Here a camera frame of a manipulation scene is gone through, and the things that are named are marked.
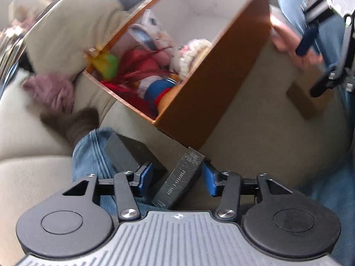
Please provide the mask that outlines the slim black photo card box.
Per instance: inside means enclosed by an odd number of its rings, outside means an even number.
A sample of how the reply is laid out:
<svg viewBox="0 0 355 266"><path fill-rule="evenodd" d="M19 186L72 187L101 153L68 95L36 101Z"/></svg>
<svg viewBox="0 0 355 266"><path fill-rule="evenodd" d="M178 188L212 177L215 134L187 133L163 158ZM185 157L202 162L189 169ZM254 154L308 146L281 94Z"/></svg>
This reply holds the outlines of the slim black photo card box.
<svg viewBox="0 0 355 266"><path fill-rule="evenodd" d="M201 176L205 156L189 147L152 199L162 209L173 209Z"/></svg>

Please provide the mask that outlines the black textured box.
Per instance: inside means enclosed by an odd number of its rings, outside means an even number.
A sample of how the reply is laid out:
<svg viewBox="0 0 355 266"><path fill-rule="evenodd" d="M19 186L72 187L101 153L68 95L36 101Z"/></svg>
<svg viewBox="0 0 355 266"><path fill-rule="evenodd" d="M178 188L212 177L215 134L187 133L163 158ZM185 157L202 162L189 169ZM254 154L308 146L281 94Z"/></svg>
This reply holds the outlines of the black textured box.
<svg viewBox="0 0 355 266"><path fill-rule="evenodd" d="M136 172L145 163L152 164L156 176L168 172L144 143L117 133L108 138L105 152L118 172Z"/></svg>

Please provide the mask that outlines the brown cardboard box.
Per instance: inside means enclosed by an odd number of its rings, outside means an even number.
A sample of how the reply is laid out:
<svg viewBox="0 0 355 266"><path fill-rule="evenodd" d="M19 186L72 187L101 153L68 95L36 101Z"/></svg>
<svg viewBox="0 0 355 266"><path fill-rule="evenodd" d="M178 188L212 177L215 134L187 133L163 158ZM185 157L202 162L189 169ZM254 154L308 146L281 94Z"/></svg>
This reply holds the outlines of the brown cardboard box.
<svg viewBox="0 0 355 266"><path fill-rule="evenodd" d="M327 90L322 96L313 98L307 85L298 80L294 80L286 92L286 96L306 120L322 115L333 95L332 90Z"/></svg>

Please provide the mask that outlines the crochet bunny doll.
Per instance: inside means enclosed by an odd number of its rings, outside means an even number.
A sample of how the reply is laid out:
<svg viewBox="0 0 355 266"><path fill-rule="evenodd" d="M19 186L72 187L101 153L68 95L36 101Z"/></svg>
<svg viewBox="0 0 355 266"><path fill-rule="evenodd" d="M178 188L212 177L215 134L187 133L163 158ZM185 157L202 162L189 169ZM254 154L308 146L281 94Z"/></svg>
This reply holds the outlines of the crochet bunny doll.
<svg viewBox="0 0 355 266"><path fill-rule="evenodd" d="M212 47L212 43L206 39L193 39L186 45L177 48L170 62L171 71L174 71L180 80L189 77L195 63L203 54Z"/></svg>

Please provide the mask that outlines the colourful feather toy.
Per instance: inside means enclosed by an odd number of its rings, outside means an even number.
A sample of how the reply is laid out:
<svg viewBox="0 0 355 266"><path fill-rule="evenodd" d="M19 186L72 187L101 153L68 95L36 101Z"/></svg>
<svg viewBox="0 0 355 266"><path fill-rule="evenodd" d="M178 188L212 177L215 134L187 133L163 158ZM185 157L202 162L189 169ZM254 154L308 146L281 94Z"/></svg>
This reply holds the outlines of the colourful feather toy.
<svg viewBox="0 0 355 266"><path fill-rule="evenodd" d="M168 70L168 66L160 65L153 53L137 46L117 57L109 51L93 48L85 50L84 57L99 75L103 86L151 119L157 117L137 95L138 83L151 75L168 76L174 73Z"/></svg>

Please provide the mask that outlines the pink card holder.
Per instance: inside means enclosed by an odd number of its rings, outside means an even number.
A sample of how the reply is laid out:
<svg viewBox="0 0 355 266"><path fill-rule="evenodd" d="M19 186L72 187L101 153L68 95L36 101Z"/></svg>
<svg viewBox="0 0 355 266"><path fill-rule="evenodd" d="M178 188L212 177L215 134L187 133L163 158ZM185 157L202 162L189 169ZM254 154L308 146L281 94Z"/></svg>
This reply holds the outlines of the pink card holder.
<svg viewBox="0 0 355 266"><path fill-rule="evenodd" d="M151 9L145 10L141 23L130 25L128 32L140 46L153 53L160 65L170 65L175 53L173 39Z"/></svg>

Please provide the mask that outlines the beige sofa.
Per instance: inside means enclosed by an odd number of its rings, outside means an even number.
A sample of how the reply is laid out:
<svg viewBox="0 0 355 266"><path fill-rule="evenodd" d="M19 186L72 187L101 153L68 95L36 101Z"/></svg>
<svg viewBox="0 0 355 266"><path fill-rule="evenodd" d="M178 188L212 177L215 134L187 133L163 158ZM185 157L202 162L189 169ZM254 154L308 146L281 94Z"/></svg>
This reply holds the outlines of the beige sofa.
<svg viewBox="0 0 355 266"><path fill-rule="evenodd" d="M27 75L19 70L1 98L2 265L24 256L15 232L22 213L72 182L72 149L41 123L41 107L21 87ZM334 95L322 115L304 119L286 96L301 75L290 57L268 42L201 152L217 169L247 177L266 172L290 187L337 162L353 137L341 99ZM99 109L103 127L144 142L169 170L185 152L79 75L75 107L86 106Z"/></svg>

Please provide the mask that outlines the blue jeans leg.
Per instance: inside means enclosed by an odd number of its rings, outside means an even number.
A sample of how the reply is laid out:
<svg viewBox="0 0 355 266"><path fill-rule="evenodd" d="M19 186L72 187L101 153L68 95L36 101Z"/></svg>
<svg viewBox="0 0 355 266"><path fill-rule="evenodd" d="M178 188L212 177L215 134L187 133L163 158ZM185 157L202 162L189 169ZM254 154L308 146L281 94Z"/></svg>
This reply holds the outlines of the blue jeans leg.
<svg viewBox="0 0 355 266"><path fill-rule="evenodd" d="M117 171L105 152L107 141L113 133L116 132L111 128L94 129L79 140L72 155L73 181L88 174L95 174L98 179L114 178ZM150 210L164 211L162 208L153 206L146 198L135 198L135 201L143 217ZM110 215L117 214L114 195L101 196L99 205Z"/></svg>
<svg viewBox="0 0 355 266"><path fill-rule="evenodd" d="M302 0L277 0L285 18L300 34L305 21ZM315 50L323 55L325 64L334 66L340 55L345 31L344 21L338 15L319 26ZM354 145L330 169L316 175L300 191L336 213L341 222L341 235L332 256L342 265L354 265Z"/></svg>

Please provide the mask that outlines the brown sock foot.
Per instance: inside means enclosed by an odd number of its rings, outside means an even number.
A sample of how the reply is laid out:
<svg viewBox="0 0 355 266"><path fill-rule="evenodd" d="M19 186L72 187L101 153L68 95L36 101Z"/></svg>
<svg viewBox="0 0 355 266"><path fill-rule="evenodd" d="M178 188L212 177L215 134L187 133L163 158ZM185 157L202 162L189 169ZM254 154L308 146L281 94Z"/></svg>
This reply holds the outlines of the brown sock foot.
<svg viewBox="0 0 355 266"><path fill-rule="evenodd" d="M72 147L99 127L99 113L95 108L84 108L76 113L44 112L41 122L62 136Z"/></svg>

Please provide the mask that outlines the right blue jeans leg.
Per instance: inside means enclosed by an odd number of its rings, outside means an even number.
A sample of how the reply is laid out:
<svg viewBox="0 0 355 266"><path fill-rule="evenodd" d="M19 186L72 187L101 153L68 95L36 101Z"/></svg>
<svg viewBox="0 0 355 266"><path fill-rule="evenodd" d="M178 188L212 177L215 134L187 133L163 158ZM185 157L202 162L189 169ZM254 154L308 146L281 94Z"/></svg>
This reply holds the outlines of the right blue jeans leg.
<svg viewBox="0 0 355 266"><path fill-rule="evenodd" d="M305 21L302 0L277 0L285 18L300 34ZM338 15L319 26L315 50L323 55L325 64L334 66L340 55L345 31L344 21ZM341 235L332 256L342 265L354 265L354 145L330 169L316 175L300 191L336 213L341 222Z"/></svg>

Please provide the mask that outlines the orange cardboard box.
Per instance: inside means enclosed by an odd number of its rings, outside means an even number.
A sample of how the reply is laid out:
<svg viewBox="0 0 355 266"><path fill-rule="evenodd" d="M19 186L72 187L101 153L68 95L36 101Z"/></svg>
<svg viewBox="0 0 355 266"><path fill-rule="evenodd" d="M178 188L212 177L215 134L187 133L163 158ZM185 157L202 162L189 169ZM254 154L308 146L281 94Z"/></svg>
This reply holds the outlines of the orange cardboard box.
<svg viewBox="0 0 355 266"><path fill-rule="evenodd" d="M121 55L132 44L128 28L151 10L175 45L203 38L212 43L150 125L187 147L201 147L256 62L270 33L268 0L146 0L118 28L105 49Z"/></svg>

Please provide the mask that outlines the pink cloth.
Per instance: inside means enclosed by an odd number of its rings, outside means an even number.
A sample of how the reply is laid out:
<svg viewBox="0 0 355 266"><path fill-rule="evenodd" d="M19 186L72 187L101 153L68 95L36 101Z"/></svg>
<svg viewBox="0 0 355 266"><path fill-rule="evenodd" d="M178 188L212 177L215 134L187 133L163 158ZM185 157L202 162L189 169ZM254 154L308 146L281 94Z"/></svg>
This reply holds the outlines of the pink cloth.
<svg viewBox="0 0 355 266"><path fill-rule="evenodd" d="M73 82L65 74L33 75L24 80L22 89L50 111L72 113L75 102Z"/></svg>

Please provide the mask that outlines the beige cushion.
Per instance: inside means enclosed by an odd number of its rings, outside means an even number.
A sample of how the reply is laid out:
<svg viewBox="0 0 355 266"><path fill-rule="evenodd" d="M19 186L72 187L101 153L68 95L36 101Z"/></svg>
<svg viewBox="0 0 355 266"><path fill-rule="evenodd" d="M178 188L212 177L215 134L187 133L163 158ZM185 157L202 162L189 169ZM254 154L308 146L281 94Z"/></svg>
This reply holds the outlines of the beige cushion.
<svg viewBox="0 0 355 266"><path fill-rule="evenodd" d="M84 52L104 46L129 15L118 0L61 0L25 36L32 69L74 78L87 67Z"/></svg>

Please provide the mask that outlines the stack of books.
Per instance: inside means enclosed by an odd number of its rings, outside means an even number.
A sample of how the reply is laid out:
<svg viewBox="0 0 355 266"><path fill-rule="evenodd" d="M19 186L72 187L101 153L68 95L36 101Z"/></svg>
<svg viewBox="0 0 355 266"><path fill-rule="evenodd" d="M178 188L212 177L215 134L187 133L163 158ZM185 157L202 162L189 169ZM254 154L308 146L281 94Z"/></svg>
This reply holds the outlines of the stack of books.
<svg viewBox="0 0 355 266"><path fill-rule="evenodd" d="M19 59L25 51L24 36L24 29L20 26L1 31L1 96L18 70Z"/></svg>

